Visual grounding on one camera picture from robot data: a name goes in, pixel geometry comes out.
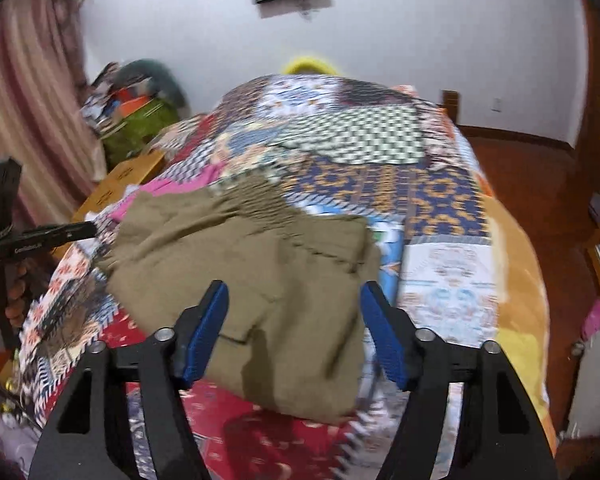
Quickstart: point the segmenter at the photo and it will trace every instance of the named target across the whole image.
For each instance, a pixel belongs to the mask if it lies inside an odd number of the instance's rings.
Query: black and white checkered fabric
[[[203,140],[185,160],[176,162],[176,164],[167,168],[160,175],[160,178],[170,178],[180,184],[196,178],[202,168],[208,164],[215,146],[215,139]]]
[[[272,142],[339,164],[414,164],[424,155],[412,105],[350,108],[292,120]]]

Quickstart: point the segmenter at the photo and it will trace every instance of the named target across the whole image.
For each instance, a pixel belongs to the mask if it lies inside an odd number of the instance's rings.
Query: metal screw
[[[104,341],[100,341],[98,339],[97,341],[94,341],[93,343],[91,343],[89,345],[89,347],[87,348],[87,350],[89,351],[90,354],[99,354],[106,347],[107,347],[107,344]]]
[[[158,341],[168,341],[173,337],[174,334],[175,332],[173,331],[173,328],[161,328],[155,332],[154,337]]]
[[[486,341],[482,346],[490,354],[499,354],[501,350],[500,345],[495,341]]]
[[[420,341],[433,341],[436,338],[436,334],[428,328],[419,328],[416,330],[416,337]]]

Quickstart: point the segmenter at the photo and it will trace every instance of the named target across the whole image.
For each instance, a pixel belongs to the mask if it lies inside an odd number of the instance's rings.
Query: pink object on floor
[[[589,340],[598,330],[600,330],[600,298],[593,303],[593,307],[582,324],[583,341]]]
[[[144,184],[144,186],[140,186],[138,190],[127,196],[120,203],[118,208],[109,216],[116,222],[122,222],[126,212],[136,199],[136,195],[140,190],[151,193],[153,196],[160,196],[168,193],[188,193],[189,191],[195,191],[201,187],[205,187],[207,184],[215,182],[220,178],[222,168],[224,168],[224,162],[209,164],[200,171],[200,174],[196,178],[189,180],[184,184],[178,184],[170,178],[156,178],[151,182]]]

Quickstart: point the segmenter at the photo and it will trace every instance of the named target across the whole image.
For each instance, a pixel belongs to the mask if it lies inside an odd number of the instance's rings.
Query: finger
[[[4,315],[8,319],[16,319],[18,316],[21,316],[23,312],[24,300],[13,301],[7,308],[4,309]]]
[[[22,280],[16,280],[16,282],[14,282],[13,286],[10,288],[7,297],[10,301],[17,300],[24,294],[25,288],[27,288],[27,284],[25,282]]]
[[[22,325],[24,324],[24,315],[20,314],[16,319],[11,319],[11,326],[16,327],[16,328],[22,328]]]

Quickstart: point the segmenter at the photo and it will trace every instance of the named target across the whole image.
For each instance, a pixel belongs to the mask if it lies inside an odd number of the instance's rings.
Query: yellow round object
[[[338,71],[330,64],[315,59],[315,57],[302,56],[296,57],[291,63],[282,69],[283,74],[324,74],[340,75]]]

